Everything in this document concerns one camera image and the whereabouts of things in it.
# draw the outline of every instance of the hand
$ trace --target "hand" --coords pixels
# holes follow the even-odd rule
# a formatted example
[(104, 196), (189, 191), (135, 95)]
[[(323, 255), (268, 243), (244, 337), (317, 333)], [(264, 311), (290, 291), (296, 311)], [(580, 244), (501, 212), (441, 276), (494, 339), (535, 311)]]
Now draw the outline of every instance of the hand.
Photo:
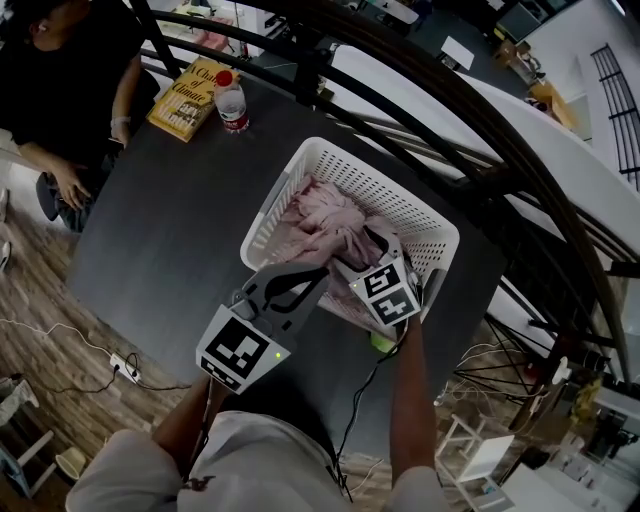
[(78, 170), (86, 168), (84, 165), (73, 164), (62, 158), (56, 159), (50, 168), (51, 174), (58, 183), (62, 199), (74, 210), (84, 208), (82, 196), (91, 197), (77, 175)]
[(122, 145), (126, 148), (131, 140), (131, 132), (129, 131), (129, 123), (118, 123), (111, 130), (111, 135), (114, 139), (122, 142)]

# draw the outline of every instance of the white shirt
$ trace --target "white shirt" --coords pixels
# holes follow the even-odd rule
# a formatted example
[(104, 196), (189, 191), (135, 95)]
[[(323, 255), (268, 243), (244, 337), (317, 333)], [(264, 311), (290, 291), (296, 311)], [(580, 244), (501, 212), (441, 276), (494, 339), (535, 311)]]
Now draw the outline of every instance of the white shirt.
[[(148, 434), (116, 433), (67, 497), (68, 512), (280, 512), (350, 510), (330, 476), (326, 452), (275, 418), (220, 413), (183, 484), (171, 456)], [(412, 468), (385, 510), (445, 512), (435, 471)]]

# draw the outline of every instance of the wire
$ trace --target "wire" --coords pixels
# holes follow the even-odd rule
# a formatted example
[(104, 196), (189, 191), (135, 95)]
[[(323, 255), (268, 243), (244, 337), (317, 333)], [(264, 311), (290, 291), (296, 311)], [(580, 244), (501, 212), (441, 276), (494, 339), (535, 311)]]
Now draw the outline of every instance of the wire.
[(86, 338), (82, 335), (82, 333), (78, 329), (76, 329), (75, 327), (70, 327), (70, 326), (65, 325), (65, 324), (57, 323), (53, 327), (51, 327), (51, 329), (49, 329), (48, 331), (41, 331), (40, 329), (36, 329), (35, 327), (31, 327), (30, 325), (23, 324), (22, 322), (16, 322), (15, 320), (7, 320), (5, 318), (0, 318), (0, 323), (17, 325), (19, 327), (26, 327), (27, 329), (29, 329), (29, 330), (31, 330), (31, 331), (33, 331), (35, 333), (44, 334), (45, 336), (49, 336), (58, 327), (64, 327), (65, 329), (69, 329), (70, 331), (77, 332), (80, 335), (80, 337), (82, 338), (82, 341), (84, 341), (86, 345), (88, 345), (89, 347), (91, 347), (91, 348), (93, 348), (95, 350), (101, 350), (102, 352), (107, 354), (107, 357), (109, 359), (111, 359), (111, 354), (109, 353), (109, 351), (106, 348), (99, 347), (98, 345), (93, 345), (93, 344), (89, 343), (86, 340)]
[[(531, 427), (529, 428), (529, 430), (527, 430), (527, 432), (525, 434), (522, 434), (523, 436), (528, 436), (529, 434), (531, 434), (531, 431), (536, 427), (536, 425), (540, 422), (540, 420), (542, 419), (542, 417), (547, 414), (549, 412), (549, 410), (551, 409), (551, 407), (553, 406), (554, 402), (556, 401), (556, 399), (558, 398), (558, 395), (560, 394), (560, 392), (566, 387), (566, 384), (560, 386), (556, 392), (553, 394), (553, 397), (551, 400), (549, 400), (549, 405), (547, 405), (546, 409), (544, 410), (543, 413), (541, 413), (537, 418), (536, 421), (533, 422), (533, 425), (531, 425)], [(529, 422), (531, 421), (531, 418), (533, 418), (533, 415), (535, 413), (531, 413), (529, 415), (529, 418), (527, 418), (527, 421), (524, 422), (524, 424), (518, 429), (512, 432), (512, 434), (519, 434), (520, 432), (522, 432), (524, 430), (524, 428), (529, 425)]]
[[(451, 395), (451, 398), (453, 398), (456, 402), (459, 402), (460, 400), (463, 400), (465, 396), (467, 396), (467, 393), (470, 393), (472, 391), (475, 391), (476, 393), (476, 409), (478, 409), (478, 412), (480, 414), (483, 414), (482, 411), (480, 410), (480, 407), (478, 407), (478, 394), (482, 393), (484, 395), (485, 400), (487, 401), (487, 405), (489, 406), (489, 411), (491, 412), (491, 416), (489, 416), (490, 418), (493, 419), (498, 419), (498, 417), (495, 415), (493, 407), (491, 406), (491, 400), (489, 400), (489, 395), (487, 395), (487, 393), (483, 390), (481, 390), (480, 388), (474, 386), (473, 384), (467, 384), (466, 379), (464, 377), (460, 377), (462, 379), (462, 381), (460, 381), (458, 384), (456, 384), (451, 391), (449, 391), (449, 394)], [(458, 391), (458, 388), (460, 386), (462, 386), (463, 384), (467, 384), (469, 387), (462, 389), (460, 391)], [(462, 393), (462, 396), (460, 398), (456, 398), (455, 394), (456, 393)]]
[(351, 414), (351, 419), (349, 420), (349, 423), (347, 424), (347, 428), (344, 431), (342, 443), (340, 444), (340, 449), (336, 454), (336, 461), (334, 464), (334, 469), (338, 472), (339, 484), (347, 491), (347, 493), (349, 493), (349, 499), (351, 500), (351, 502), (353, 502), (353, 499), (351, 498), (349, 489), (346, 486), (346, 478), (342, 476), (342, 472), (340, 470), (340, 457), (342, 456), (344, 447), (347, 444), (347, 439), (349, 437), (349, 434), (353, 430), (356, 424), (356, 421), (358, 420), (358, 411), (360, 410), (360, 401), (362, 400), (362, 395), (364, 395), (364, 392), (367, 389), (367, 387), (371, 384), (371, 382), (373, 382), (373, 378), (376, 376), (376, 373), (378, 372), (378, 368), (380, 367), (380, 365), (385, 361), (388, 361), (389, 359), (395, 357), (398, 354), (398, 352), (402, 348), (402, 345), (404, 344), (408, 330), (409, 330), (409, 322), (406, 321), (404, 326), (404, 331), (398, 343), (396, 343), (394, 347), (384, 355), (384, 357), (382, 357), (376, 362), (376, 365), (373, 367), (373, 370), (371, 370), (371, 373), (369, 373), (369, 376), (366, 378), (362, 387), (358, 389), (358, 391), (356, 391), (355, 394), (353, 395), (353, 413)]
[(515, 348), (507, 348), (507, 349), (504, 349), (504, 350), (489, 350), (487, 352), (482, 352), (481, 354), (476, 354), (476, 355), (473, 355), (473, 356), (469, 356), (466, 359), (463, 359), (462, 361), (460, 361), (460, 363), (458, 363), (458, 366), (462, 366), (464, 363), (466, 363), (470, 359), (475, 359), (476, 357), (485, 356), (487, 354), (496, 354), (498, 352), (507, 352), (507, 351), (509, 351), (509, 352), (518, 352), (520, 354), (522, 353), (521, 350), (516, 350)]
[[(132, 356), (135, 359), (135, 363), (133, 363), (133, 364), (129, 363), (129, 359), (131, 359)], [(133, 366), (135, 368), (136, 372), (140, 372), (140, 363), (138, 361), (138, 354), (136, 352), (131, 352), (127, 356), (127, 358), (124, 360), (124, 367), (127, 370), (127, 373), (129, 374), (129, 376), (131, 377), (133, 382), (135, 383), (135, 385), (140, 387), (140, 388), (142, 388), (142, 389), (148, 389), (149, 391), (174, 391), (176, 389), (189, 389), (189, 388), (191, 388), (191, 386), (171, 386), (171, 387), (168, 387), (168, 388), (154, 388), (154, 387), (151, 387), (151, 386), (147, 386), (146, 384), (142, 384), (142, 382), (136, 382), (135, 377), (129, 371), (129, 366)]]
[(469, 352), (471, 352), (474, 348), (478, 348), (478, 347), (491, 347), (491, 348), (496, 348), (496, 347), (499, 347), (499, 346), (500, 346), (500, 342), (498, 342), (498, 343), (494, 343), (494, 344), (491, 344), (491, 343), (478, 343), (477, 345), (474, 345), (473, 347), (469, 347), (469, 349), (468, 349), (464, 354), (462, 354), (462, 357), (461, 357), (460, 359), (463, 359), (463, 358), (464, 358), (464, 357), (465, 357)]
[(56, 395), (60, 395), (62, 393), (68, 393), (69, 391), (74, 391), (76, 393), (82, 393), (85, 395), (97, 395), (98, 393), (102, 393), (103, 391), (106, 391), (107, 389), (109, 389), (111, 384), (113, 384), (113, 382), (116, 380), (117, 373), (118, 373), (118, 367), (114, 366), (111, 380), (107, 382), (104, 386), (102, 386), (100, 389), (82, 389), (82, 388), (77, 388), (75, 386), (69, 386), (68, 388), (63, 388), (63, 389), (53, 389), (48, 386), (45, 386), (44, 384), (37, 384), (35, 387), (46, 389), (47, 391), (50, 391), (51, 393), (55, 393)]
[[(213, 377), (209, 379), (207, 383), (207, 405), (204, 409), (204, 415), (202, 416), (202, 425), (200, 427), (200, 433), (198, 434), (198, 440), (196, 441), (196, 445), (193, 449), (193, 453), (191, 454), (191, 460), (189, 461), (189, 468), (193, 468), (193, 465), (196, 463), (196, 460), (202, 453), (202, 450), (209, 442), (208, 436), (208, 423), (209, 423), (209, 415), (211, 414), (211, 406), (213, 404)], [(189, 477), (190, 470), (183, 476), (183, 478)]]
[[(461, 379), (465, 379), (464, 376), (462, 375), (458, 375), (458, 377), (460, 377)], [(534, 396), (538, 396), (540, 393), (542, 393), (544, 391), (544, 389), (541, 389), (540, 391), (538, 391), (537, 393), (533, 393), (531, 395), (519, 395), (517, 393), (509, 393), (508, 391), (483, 391), (483, 393), (486, 393), (488, 395), (506, 395), (506, 396), (514, 396), (516, 398), (533, 398)]]
[(360, 487), (362, 487), (365, 482), (369, 479), (369, 477), (371, 476), (371, 473), (373, 472), (374, 469), (376, 469), (380, 464), (382, 464), (384, 462), (384, 459), (380, 459), (378, 462), (376, 462), (373, 466), (371, 466), (371, 468), (369, 468), (369, 471), (367, 472), (367, 476), (364, 477), (364, 480), (362, 480), (362, 482), (360, 482), (358, 485), (356, 485), (353, 489), (351, 489), (349, 492), (353, 493), (355, 491), (357, 491), (358, 489), (360, 489)]
[(262, 69), (276, 69), (276, 68), (283, 68), (285, 66), (294, 66), (296, 65), (297, 62), (287, 62), (286, 64), (276, 64), (275, 66), (265, 66)]

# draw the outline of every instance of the yellow book cover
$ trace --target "yellow book cover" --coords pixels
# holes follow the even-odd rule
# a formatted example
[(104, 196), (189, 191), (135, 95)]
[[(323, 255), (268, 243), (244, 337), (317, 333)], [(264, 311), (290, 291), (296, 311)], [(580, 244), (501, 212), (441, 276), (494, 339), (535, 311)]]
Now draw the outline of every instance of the yellow book cover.
[(198, 57), (158, 100), (147, 116), (149, 122), (189, 142), (215, 106), (216, 75), (223, 69), (229, 68)]

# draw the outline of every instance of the desk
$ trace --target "desk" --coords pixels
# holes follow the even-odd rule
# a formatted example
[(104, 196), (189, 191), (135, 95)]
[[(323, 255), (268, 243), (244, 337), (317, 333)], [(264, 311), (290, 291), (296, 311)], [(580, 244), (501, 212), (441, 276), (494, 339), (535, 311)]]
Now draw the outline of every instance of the desk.
[(571, 107), (558, 94), (556, 88), (549, 81), (544, 84), (535, 84), (529, 89), (531, 96), (551, 107), (551, 115), (565, 128), (573, 131), (577, 126), (577, 121)]
[(540, 512), (541, 510), (584, 511), (584, 509), (574, 505), (565, 495), (540, 478), (536, 471), (522, 463), (518, 465), (501, 487), (515, 504), (517, 512)]
[(446, 53), (467, 71), (471, 69), (471, 64), (473, 63), (473, 53), (467, 50), (453, 37), (447, 36), (447, 39), (442, 45), (442, 49), (440, 51)]
[(407, 25), (411, 25), (418, 19), (418, 14), (415, 11), (412, 11), (397, 0), (367, 0), (367, 3), (370, 3), (389, 16), (393, 16)]
[[(221, 302), (251, 271), (240, 244), (287, 162), (311, 136), (324, 137), (411, 190), (456, 225), (460, 244), (424, 322), (434, 396), (469, 347), (505, 260), (500, 251), (402, 164), (321, 113), (243, 80), (251, 127), (224, 132), (214, 112), (185, 144), (145, 124), (118, 161), (70, 268), (72, 293), (176, 377), (200, 370), (195, 347)], [(276, 371), (291, 373), (325, 418), (334, 441), (353, 393), (380, 354), (365, 332), (317, 308), (298, 349)], [(349, 449), (388, 456), (395, 360), (367, 389)]]

